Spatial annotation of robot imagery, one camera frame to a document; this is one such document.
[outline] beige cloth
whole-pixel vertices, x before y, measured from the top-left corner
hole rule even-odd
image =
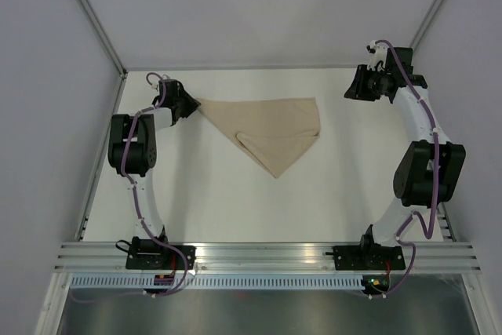
[[[319,138],[321,122],[315,98],[198,100],[200,112],[275,178]]]

